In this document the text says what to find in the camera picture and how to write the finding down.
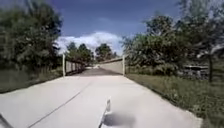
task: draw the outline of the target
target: concrete path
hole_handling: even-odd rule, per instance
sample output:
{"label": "concrete path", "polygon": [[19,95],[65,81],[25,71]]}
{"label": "concrete path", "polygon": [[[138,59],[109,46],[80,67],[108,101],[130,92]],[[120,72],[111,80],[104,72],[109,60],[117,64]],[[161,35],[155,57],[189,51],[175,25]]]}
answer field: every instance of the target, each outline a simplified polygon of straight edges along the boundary
{"label": "concrete path", "polygon": [[202,122],[119,75],[70,76],[2,94],[0,113],[14,128],[97,128],[108,99],[112,114],[102,128],[200,128]]}

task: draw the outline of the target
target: tree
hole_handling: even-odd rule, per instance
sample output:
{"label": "tree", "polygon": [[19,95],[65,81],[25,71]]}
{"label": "tree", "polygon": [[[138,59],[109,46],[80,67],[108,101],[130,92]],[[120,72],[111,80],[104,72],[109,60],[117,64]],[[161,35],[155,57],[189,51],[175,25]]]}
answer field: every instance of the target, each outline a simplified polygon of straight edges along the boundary
{"label": "tree", "polygon": [[4,60],[32,71],[54,65],[58,51],[54,41],[60,35],[61,19],[50,5],[26,1],[23,7],[2,9],[0,17]]}
{"label": "tree", "polygon": [[97,47],[95,53],[96,53],[96,60],[98,62],[112,59],[111,48],[106,43],[103,43],[99,47]]}
{"label": "tree", "polygon": [[92,60],[92,52],[85,44],[81,44],[78,48],[79,60],[89,64]]}
{"label": "tree", "polygon": [[70,42],[70,44],[67,46],[66,56],[72,59],[78,58],[78,49],[74,42]]}
{"label": "tree", "polygon": [[179,30],[189,42],[188,54],[194,60],[198,55],[207,55],[209,61],[209,81],[213,76],[213,48],[223,44],[224,4],[213,6],[210,0],[182,0],[183,18]]}
{"label": "tree", "polygon": [[185,44],[178,41],[171,17],[155,15],[146,21],[145,34],[125,38],[125,53],[134,65],[157,66],[162,63],[179,65],[185,53]]}

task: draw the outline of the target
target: blue sky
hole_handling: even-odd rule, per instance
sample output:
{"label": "blue sky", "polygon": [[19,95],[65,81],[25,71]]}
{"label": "blue sky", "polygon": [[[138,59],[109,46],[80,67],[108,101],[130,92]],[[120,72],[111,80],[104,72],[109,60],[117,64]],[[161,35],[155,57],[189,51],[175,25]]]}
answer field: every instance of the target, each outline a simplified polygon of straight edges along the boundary
{"label": "blue sky", "polygon": [[[0,0],[0,4],[9,1]],[[94,50],[101,43],[108,43],[122,53],[122,36],[144,32],[144,20],[156,11],[178,18],[178,0],[47,0],[63,19],[62,35],[57,40],[62,51],[69,42],[87,44]]]}
{"label": "blue sky", "polygon": [[95,31],[130,35],[144,31],[142,21],[155,11],[177,17],[177,0],[50,0],[63,18],[63,36]]}

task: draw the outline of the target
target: bridge railing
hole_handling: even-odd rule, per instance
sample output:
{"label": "bridge railing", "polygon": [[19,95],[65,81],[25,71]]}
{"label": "bridge railing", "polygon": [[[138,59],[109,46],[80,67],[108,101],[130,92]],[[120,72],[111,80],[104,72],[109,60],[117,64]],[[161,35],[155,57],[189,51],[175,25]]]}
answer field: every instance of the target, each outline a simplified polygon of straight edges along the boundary
{"label": "bridge railing", "polygon": [[125,56],[101,62],[99,63],[99,67],[104,70],[125,75]]}
{"label": "bridge railing", "polygon": [[85,70],[85,63],[63,55],[62,70],[63,76],[77,74]]}

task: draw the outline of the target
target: cloud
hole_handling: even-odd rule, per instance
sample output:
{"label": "cloud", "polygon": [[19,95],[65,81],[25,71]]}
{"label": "cloud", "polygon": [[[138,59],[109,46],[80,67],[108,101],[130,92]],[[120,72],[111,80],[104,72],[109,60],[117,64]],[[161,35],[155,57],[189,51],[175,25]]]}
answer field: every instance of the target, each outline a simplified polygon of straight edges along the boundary
{"label": "cloud", "polygon": [[122,54],[122,48],[119,43],[121,40],[122,38],[116,34],[98,31],[80,37],[62,36],[59,37],[56,40],[56,42],[61,48],[60,53],[66,51],[66,46],[70,42],[75,42],[77,46],[79,46],[82,43],[85,43],[86,46],[90,48],[92,51],[95,51],[95,48],[100,46],[100,44],[107,43],[113,51],[117,52],[118,54]]}

